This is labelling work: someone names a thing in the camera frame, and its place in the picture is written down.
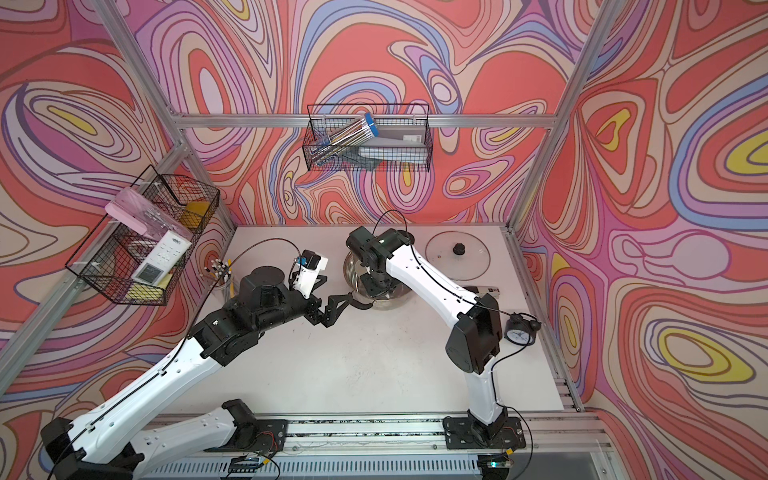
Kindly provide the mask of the yellow sticky notes pad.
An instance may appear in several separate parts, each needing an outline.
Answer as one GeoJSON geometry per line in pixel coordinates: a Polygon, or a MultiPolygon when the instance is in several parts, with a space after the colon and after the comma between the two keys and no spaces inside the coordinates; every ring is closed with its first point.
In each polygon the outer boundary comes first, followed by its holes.
{"type": "Polygon", "coordinates": [[[157,286],[134,282],[128,289],[125,300],[131,303],[158,303],[164,299],[165,290],[157,286]]]}

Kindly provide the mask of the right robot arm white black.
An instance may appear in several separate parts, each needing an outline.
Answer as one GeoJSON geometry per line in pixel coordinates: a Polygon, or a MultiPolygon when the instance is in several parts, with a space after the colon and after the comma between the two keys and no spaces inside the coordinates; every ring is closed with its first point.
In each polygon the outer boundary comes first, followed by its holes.
{"type": "Polygon", "coordinates": [[[403,284],[446,323],[450,329],[446,354],[465,375],[470,432],[481,443],[494,439],[508,418],[497,403],[490,366],[502,340],[497,300],[449,279],[416,251],[404,230],[389,229],[376,236],[358,227],[348,235],[346,246],[367,269],[362,281],[369,296],[379,297],[403,284]]]}

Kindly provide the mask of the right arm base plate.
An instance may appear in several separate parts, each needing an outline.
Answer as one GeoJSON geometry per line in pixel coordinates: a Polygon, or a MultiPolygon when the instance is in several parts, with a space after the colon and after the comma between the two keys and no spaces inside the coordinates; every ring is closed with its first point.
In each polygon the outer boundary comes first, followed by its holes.
{"type": "Polygon", "coordinates": [[[527,447],[521,419],[501,416],[485,425],[469,415],[442,420],[448,450],[519,450],[527,447]]]}

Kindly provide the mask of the white calculator device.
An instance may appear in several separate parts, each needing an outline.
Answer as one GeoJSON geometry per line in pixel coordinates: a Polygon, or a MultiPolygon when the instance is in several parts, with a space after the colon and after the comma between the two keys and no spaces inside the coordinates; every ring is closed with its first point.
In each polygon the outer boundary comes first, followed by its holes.
{"type": "Polygon", "coordinates": [[[168,230],[145,257],[132,279],[142,284],[158,286],[191,246],[185,237],[168,230]]]}

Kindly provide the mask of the stainless steel pot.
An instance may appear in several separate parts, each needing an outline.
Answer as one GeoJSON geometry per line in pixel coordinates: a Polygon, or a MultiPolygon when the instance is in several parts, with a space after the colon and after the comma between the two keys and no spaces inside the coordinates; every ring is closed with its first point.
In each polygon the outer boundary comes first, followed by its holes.
{"type": "Polygon", "coordinates": [[[344,279],[352,290],[353,298],[360,303],[371,304],[375,310],[386,311],[399,308],[411,297],[410,288],[402,283],[379,295],[371,296],[363,282],[363,276],[370,271],[352,252],[347,253],[342,270],[344,279]]]}

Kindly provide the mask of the tube of pencils blue cap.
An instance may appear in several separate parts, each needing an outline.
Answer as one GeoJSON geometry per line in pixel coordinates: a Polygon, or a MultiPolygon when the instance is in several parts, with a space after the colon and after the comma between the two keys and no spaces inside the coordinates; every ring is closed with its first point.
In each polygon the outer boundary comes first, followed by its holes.
{"type": "Polygon", "coordinates": [[[373,116],[364,113],[343,125],[312,128],[314,140],[309,147],[310,160],[316,166],[341,160],[353,147],[359,147],[367,140],[378,136],[373,116]]]}

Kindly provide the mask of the white grey box in basket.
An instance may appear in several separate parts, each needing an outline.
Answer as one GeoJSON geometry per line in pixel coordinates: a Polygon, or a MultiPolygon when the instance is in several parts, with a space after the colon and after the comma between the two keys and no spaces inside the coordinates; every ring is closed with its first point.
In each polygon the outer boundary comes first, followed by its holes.
{"type": "Polygon", "coordinates": [[[418,129],[382,127],[378,136],[359,147],[358,154],[380,161],[423,163],[427,159],[428,148],[423,133],[418,129]]]}

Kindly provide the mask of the pink box in basket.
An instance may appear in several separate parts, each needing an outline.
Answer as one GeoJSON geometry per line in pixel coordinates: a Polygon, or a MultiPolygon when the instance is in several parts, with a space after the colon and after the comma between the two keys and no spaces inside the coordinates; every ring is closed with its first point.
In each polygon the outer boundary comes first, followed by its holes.
{"type": "Polygon", "coordinates": [[[154,205],[143,195],[131,187],[126,187],[105,206],[105,211],[137,234],[151,237],[154,221],[149,213],[153,208],[154,205]]]}

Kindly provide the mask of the glass pot lid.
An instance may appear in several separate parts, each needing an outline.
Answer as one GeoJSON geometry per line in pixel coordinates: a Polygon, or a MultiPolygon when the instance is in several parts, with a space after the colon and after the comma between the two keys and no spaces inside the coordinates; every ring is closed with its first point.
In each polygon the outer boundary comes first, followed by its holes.
{"type": "Polygon", "coordinates": [[[427,261],[454,281],[470,281],[490,268],[489,248],[477,236],[449,230],[434,235],[426,244],[427,261]]]}

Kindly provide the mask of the aluminium rail front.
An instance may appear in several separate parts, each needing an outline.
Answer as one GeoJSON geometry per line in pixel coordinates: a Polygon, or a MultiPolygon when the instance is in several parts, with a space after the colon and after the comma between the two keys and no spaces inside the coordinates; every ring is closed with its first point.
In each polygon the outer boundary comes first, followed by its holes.
{"type": "MultiPolygon", "coordinates": [[[[284,456],[438,454],[447,453],[445,413],[376,415],[288,415],[275,440],[284,456]]],[[[535,453],[610,452],[614,449],[604,423],[595,414],[524,412],[514,430],[535,453]]]]}

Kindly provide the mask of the yellow object in basket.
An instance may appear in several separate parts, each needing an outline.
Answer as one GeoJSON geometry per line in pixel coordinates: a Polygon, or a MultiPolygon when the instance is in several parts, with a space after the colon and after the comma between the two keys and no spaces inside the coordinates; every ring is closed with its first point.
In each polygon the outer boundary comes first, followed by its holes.
{"type": "Polygon", "coordinates": [[[207,201],[189,202],[179,217],[179,223],[190,231],[196,231],[204,223],[209,207],[207,201]]]}

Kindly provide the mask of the clear pen holder cup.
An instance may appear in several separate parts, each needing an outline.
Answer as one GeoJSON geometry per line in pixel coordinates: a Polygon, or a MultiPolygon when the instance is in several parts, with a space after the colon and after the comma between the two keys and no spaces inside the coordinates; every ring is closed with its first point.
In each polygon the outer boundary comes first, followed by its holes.
{"type": "Polygon", "coordinates": [[[226,303],[236,295],[232,261],[213,259],[204,271],[213,279],[211,293],[226,303]]]}

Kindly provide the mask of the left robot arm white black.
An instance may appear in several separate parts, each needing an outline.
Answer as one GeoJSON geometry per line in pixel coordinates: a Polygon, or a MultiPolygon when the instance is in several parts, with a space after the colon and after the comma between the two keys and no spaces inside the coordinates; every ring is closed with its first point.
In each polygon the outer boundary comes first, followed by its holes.
{"type": "Polygon", "coordinates": [[[162,428],[147,424],[192,386],[256,346],[266,331],[297,318],[330,327],[360,304],[350,293],[322,301],[318,276],[302,291],[274,266],[254,269],[238,294],[194,324],[161,361],[128,387],[75,419],[57,417],[41,430],[53,462],[51,479],[139,479],[157,468],[208,449],[264,451],[275,434],[239,399],[191,420],[162,428]]]}

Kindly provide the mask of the black white stapler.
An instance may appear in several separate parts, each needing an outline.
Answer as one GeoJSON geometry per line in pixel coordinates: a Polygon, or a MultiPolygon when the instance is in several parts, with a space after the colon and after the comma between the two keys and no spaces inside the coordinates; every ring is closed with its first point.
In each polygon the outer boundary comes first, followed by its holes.
{"type": "Polygon", "coordinates": [[[489,294],[493,296],[494,298],[500,297],[500,289],[498,287],[493,286],[466,286],[466,289],[468,291],[474,292],[477,296],[484,296],[486,294],[489,294]]]}

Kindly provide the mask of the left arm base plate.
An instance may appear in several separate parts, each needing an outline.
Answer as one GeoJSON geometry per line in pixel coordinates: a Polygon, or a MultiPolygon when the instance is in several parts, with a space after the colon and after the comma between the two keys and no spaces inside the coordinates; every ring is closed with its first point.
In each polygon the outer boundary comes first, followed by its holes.
{"type": "Polygon", "coordinates": [[[211,451],[262,455],[280,452],[284,449],[288,425],[289,422],[283,419],[257,419],[237,424],[230,439],[211,451]]]}

